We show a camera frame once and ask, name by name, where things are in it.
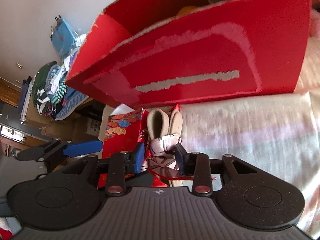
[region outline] yellow object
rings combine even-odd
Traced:
[[[185,6],[177,13],[177,16],[187,15],[188,13],[192,12],[194,9],[197,8],[197,6]]]

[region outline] ribbed gray panel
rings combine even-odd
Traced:
[[[86,223],[64,231],[24,228],[14,240],[302,240],[296,227],[278,232],[242,228],[227,220],[209,198],[190,194],[187,187],[133,188],[110,198]]]

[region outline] metal screw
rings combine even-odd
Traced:
[[[200,194],[206,194],[210,192],[210,188],[205,185],[199,185],[195,187],[195,191]]]
[[[120,186],[110,186],[108,187],[108,192],[112,194],[119,194],[123,191],[123,188]]]

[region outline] red cardboard box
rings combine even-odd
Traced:
[[[184,6],[199,8],[176,16]],[[67,85],[114,106],[293,92],[311,0],[117,0],[98,16]]]
[[[103,143],[102,159],[121,151],[133,151],[138,142],[147,142],[148,111],[136,110],[128,114],[111,115],[108,118]],[[106,174],[101,174],[98,187],[106,184]]]

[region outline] bed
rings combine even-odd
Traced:
[[[102,124],[112,110],[106,106]],[[182,145],[188,152],[210,158],[233,154],[297,186],[306,200],[298,227],[320,237],[320,41],[309,38],[293,94],[181,105],[181,112]],[[104,134],[101,125],[101,140]],[[213,186],[219,189],[220,180]]]

